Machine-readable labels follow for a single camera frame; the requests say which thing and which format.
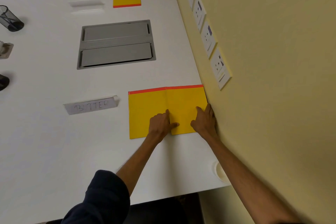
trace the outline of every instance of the dark blue sleeve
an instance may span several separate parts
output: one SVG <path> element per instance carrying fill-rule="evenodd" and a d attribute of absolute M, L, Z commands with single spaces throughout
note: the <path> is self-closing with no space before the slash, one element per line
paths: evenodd
<path fill-rule="evenodd" d="M 110 171 L 95 173 L 84 201 L 73 207 L 61 224 L 122 224 L 130 198 L 125 183 Z"/>

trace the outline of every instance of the hand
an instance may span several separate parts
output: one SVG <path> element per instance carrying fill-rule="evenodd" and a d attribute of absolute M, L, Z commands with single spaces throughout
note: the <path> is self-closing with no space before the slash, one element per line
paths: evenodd
<path fill-rule="evenodd" d="M 205 108 L 205 111 L 203 111 L 200 107 L 196 107 L 197 109 L 197 116 L 196 120 L 192 120 L 190 125 L 192 128 L 199 133 L 205 141 L 211 140 L 211 139 L 219 139 L 215 124 L 216 124 L 216 118 L 213 113 L 213 110 L 211 108 L 211 105 L 208 104 Z"/>
<path fill-rule="evenodd" d="M 165 113 L 158 113 L 149 120 L 148 137 L 154 137 L 154 141 L 158 144 L 170 132 L 171 129 L 179 126 L 179 123 L 169 123 L 169 110 Z"/>

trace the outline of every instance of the yellow wall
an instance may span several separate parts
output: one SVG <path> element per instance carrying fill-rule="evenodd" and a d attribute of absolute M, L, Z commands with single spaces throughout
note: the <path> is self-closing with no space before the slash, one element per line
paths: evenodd
<path fill-rule="evenodd" d="M 202 0 L 233 74 L 222 91 L 177 1 L 222 140 L 303 217 L 335 223 L 336 0 Z M 252 223 L 232 187 L 200 195 L 212 223 Z"/>

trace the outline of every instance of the person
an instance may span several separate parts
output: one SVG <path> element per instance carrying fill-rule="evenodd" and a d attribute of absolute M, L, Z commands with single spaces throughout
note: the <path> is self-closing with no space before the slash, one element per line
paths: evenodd
<path fill-rule="evenodd" d="M 208 143 L 228 176 L 233 188 L 256 224 L 299 223 L 290 210 L 264 185 L 220 140 L 216 133 L 216 119 L 211 105 L 197 108 L 191 126 Z M 94 175 L 84 201 L 73 207 L 62 224 L 122 224 L 130 208 L 130 195 L 155 147 L 178 123 L 169 123 L 169 110 L 150 119 L 149 132 L 144 142 L 130 159 L 116 172 L 99 170 Z M 141 223 L 187 223 L 175 218 L 168 209 L 164 221 L 147 220 Z"/>

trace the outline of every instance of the white table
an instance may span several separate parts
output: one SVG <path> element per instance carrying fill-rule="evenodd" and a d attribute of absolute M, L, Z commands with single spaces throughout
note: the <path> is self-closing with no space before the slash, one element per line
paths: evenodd
<path fill-rule="evenodd" d="M 80 203 L 95 171 L 116 171 L 144 139 L 129 140 L 128 91 L 200 84 L 176 0 L 71 13 L 81 0 L 1 0 L 25 27 L 0 26 L 14 43 L 0 74 L 0 222 L 38 223 L 64 217 Z M 156 61 L 77 70 L 82 26 L 150 19 Z M 69 116 L 63 104 L 117 95 L 117 108 Z M 222 187 L 216 161 L 196 133 L 168 136 L 153 152 L 131 203 Z"/>

